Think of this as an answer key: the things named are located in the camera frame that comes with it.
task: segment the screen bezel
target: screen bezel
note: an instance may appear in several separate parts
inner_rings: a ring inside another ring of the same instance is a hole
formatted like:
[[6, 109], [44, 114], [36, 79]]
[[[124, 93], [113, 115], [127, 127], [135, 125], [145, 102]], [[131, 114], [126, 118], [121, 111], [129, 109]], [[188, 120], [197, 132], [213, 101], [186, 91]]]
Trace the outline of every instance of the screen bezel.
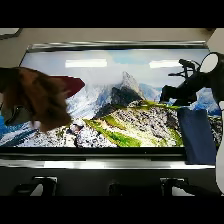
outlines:
[[[128, 49], [207, 49], [205, 41], [97, 41], [32, 44], [19, 64], [21, 66], [27, 53], [84, 50], [128, 50]], [[61, 159], [62, 157], [159, 157], [183, 160], [186, 157], [184, 147], [130, 147], [130, 148], [67, 148], [67, 147], [1, 147], [0, 156], [40, 156]]]

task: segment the robotic claw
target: robotic claw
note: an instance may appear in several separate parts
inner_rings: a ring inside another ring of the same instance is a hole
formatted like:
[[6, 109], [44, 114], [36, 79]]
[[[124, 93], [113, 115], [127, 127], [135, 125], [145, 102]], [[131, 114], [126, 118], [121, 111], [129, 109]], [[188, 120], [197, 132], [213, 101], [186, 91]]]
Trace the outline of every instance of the robotic claw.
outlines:
[[[211, 88], [213, 97], [222, 111], [224, 117], [224, 55], [216, 52], [208, 54], [201, 65], [196, 62], [179, 60], [184, 71], [169, 76], [182, 76], [184, 82], [178, 87], [164, 86], [160, 102], [169, 102], [170, 98], [176, 99], [173, 105], [189, 106], [197, 101], [196, 92], [206, 87]], [[216, 182], [219, 189], [224, 192], [224, 138], [219, 146], [216, 156]]]

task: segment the cloth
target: cloth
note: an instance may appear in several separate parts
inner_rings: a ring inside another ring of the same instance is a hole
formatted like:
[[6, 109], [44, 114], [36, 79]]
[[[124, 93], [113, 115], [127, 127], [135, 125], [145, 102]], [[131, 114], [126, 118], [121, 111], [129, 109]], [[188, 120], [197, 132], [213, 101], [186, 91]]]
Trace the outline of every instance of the cloth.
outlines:
[[180, 108], [177, 117], [189, 164], [215, 165], [216, 147], [206, 110]]
[[[66, 111], [65, 99], [77, 93], [85, 85], [80, 79], [48, 76], [23, 67], [0, 69], [0, 81], [0, 90], [4, 95], [3, 116], [5, 114], [6, 117], [10, 117], [10, 113], [17, 111], [17, 115], [23, 114], [23, 116], [17, 116], [20, 121], [17, 119], [16, 124], [26, 119], [31, 120], [33, 124], [34, 121], [40, 121], [40, 130], [43, 132], [71, 122], [71, 117]], [[27, 116], [26, 113], [18, 113], [19, 110], [15, 110], [18, 106], [29, 111]]]

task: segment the sky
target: sky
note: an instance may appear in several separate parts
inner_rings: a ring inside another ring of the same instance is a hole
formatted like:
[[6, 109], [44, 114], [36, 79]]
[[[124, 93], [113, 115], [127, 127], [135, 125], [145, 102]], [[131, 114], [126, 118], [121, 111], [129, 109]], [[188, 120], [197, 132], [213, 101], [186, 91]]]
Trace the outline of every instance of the sky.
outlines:
[[[201, 63], [209, 53], [207, 49], [144, 49], [144, 50], [91, 50], [27, 53], [23, 67], [33, 68], [48, 75], [67, 75], [81, 78], [86, 84], [118, 84], [122, 72], [132, 75], [138, 83], [153, 87], [178, 86], [182, 77], [169, 77], [169, 73], [180, 72], [181, 67], [150, 68], [151, 61], [195, 60]], [[106, 67], [66, 68], [66, 60], [106, 59]]]

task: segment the brown object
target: brown object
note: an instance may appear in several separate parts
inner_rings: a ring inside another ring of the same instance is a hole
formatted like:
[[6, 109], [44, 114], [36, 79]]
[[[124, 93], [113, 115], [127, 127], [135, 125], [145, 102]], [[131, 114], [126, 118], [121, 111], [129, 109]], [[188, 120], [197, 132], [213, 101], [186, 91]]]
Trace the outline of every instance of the brown object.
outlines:
[[66, 111], [66, 84], [60, 78], [23, 67], [9, 70], [14, 75], [6, 80], [7, 88], [3, 91], [7, 108], [24, 106], [31, 113], [32, 123], [40, 121], [43, 132], [71, 122]]

